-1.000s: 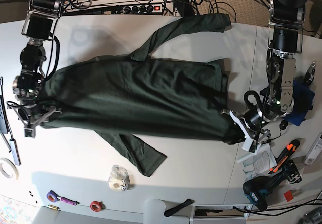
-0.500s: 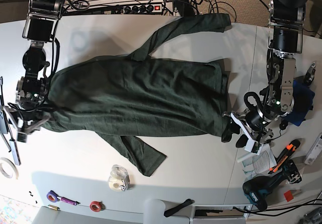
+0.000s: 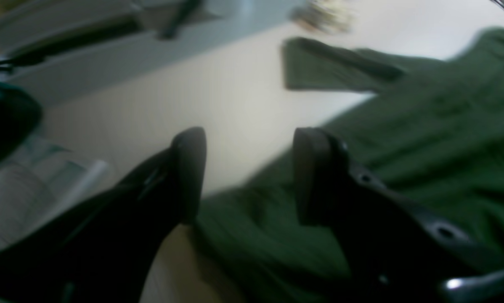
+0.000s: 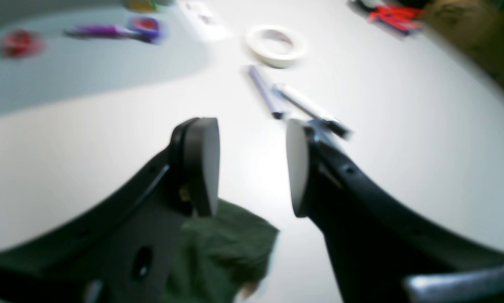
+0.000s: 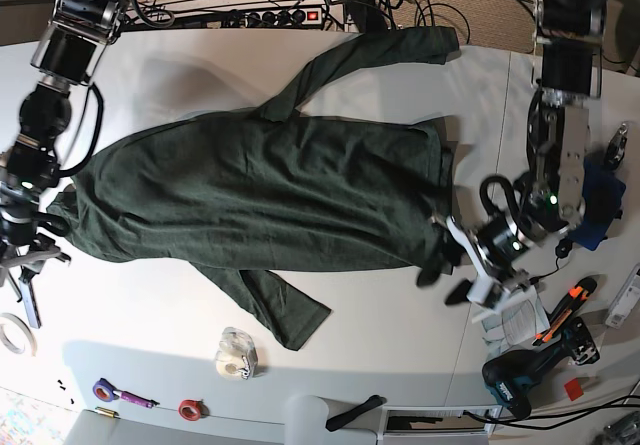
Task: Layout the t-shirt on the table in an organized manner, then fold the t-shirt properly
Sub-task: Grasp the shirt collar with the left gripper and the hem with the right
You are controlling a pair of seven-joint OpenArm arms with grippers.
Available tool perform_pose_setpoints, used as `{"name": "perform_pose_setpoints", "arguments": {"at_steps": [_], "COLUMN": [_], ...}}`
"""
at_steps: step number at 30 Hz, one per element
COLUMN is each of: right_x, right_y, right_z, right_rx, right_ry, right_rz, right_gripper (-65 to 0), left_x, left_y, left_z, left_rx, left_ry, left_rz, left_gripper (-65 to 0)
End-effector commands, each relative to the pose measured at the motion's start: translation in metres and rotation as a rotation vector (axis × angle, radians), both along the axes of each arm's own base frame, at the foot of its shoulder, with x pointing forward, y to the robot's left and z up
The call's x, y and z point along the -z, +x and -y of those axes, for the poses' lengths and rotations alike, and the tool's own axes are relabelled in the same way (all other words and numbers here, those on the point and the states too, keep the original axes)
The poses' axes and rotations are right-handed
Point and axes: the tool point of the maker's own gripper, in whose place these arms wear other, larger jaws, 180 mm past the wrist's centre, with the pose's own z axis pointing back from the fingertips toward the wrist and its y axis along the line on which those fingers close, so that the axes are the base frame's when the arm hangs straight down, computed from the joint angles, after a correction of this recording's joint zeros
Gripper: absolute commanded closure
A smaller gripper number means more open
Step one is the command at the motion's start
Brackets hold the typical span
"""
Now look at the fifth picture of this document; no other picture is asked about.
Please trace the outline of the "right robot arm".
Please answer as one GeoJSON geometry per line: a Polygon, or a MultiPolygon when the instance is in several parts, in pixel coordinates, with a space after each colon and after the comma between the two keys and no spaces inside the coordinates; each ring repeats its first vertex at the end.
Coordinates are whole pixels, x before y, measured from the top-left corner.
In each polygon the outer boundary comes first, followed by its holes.
{"type": "Polygon", "coordinates": [[[70,92],[89,90],[98,48],[115,39],[128,0],[55,0],[52,17],[31,64],[40,74],[35,89],[19,110],[19,133],[1,156],[1,277],[14,267],[59,256],[54,245],[19,256],[21,247],[37,244],[45,229],[63,236],[63,220],[39,210],[40,195],[75,171],[64,170],[55,150],[58,137],[71,120],[70,92]]]}

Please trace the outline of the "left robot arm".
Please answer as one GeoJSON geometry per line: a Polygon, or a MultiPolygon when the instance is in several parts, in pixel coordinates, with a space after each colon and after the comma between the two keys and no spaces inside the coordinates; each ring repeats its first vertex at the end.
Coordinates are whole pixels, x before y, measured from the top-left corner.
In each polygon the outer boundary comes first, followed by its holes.
{"type": "Polygon", "coordinates": [[[531,76],[527,112],[528,169],[517,180],[487,176],[480,184],[486,223],[467,228],[435,216],[476,270],[461,281],[446,305],[470,302],[497,313],[536,280],[515,262],[556,235],[588,250],[607,238],[622,215],[625,184],[615,171],[625,155],[619,131],[601,163],[588,156],[589,104],[602,95],[603,42],[608,0],[535,0],[534,47],[541,69],[531,76]]]}

